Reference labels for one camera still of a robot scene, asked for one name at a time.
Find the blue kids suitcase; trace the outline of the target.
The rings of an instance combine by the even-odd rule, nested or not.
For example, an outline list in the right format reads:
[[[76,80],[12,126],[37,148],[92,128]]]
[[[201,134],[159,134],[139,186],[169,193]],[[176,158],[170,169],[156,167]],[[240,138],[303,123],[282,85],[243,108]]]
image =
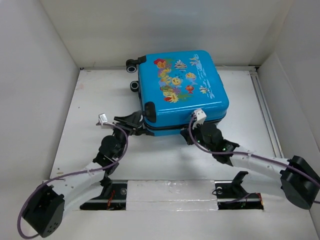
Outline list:
[[[229,99],[211,55],[205,50],[146,54],[125,63],[138,79],[130,89],[138,93],[143,125],[139,134],[166,136],[186,129],[192,113],[202,109],[206,121],[219,123]]]

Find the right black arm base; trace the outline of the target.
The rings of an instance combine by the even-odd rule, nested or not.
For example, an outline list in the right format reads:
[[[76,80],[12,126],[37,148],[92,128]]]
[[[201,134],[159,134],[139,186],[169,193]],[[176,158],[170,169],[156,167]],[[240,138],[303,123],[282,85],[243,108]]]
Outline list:
[[[240,171],[232,180],[214,181],[211,193],[216,196],[218,210],[264,210],[261,194],[243,188],[243,181],[248,176],[247,171]]]

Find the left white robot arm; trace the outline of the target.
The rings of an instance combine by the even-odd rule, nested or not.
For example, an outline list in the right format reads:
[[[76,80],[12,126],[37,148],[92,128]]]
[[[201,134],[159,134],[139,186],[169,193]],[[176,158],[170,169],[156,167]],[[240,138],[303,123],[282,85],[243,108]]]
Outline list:
[[[141,110],[127,116],[116,116],[113,124],[108,122],[104,113],[100,114],[98,125],[111,127],[113,133],[102,139],[96,157],[82,170],[51,178],[34,190],[18,214],[19,235],[25,240],[32,239],[22,231],[21,221],[25,220],[37,236],[46,238],[57,230],[72,207],[97,196],[107,198],[112,191],[109,176],[119,166],[127,152],[129,136],[142,127],[143,119]]]

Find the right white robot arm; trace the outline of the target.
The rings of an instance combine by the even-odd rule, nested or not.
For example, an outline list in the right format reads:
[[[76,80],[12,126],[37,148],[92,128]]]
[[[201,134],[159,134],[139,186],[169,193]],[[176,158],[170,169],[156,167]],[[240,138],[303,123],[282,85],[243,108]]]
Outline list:
[[[291,159],[258,155],[226,140],[212,123],[191,122],[180,134],[188,145],[196,145],[221,164],[251,170],[274,179],[281,193],[293,205],[309,210],[315,203],[320,190],[320,177],[304,158],[296,155]]]

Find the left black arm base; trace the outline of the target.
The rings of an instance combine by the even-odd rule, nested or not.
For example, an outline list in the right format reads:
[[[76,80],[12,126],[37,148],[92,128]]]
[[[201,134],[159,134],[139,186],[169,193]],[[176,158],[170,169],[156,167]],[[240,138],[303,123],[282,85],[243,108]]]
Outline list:
[[[125,211],[128,194],[128,180],[104,178],[101,182],[101,194],[83,203],[83,211]]]

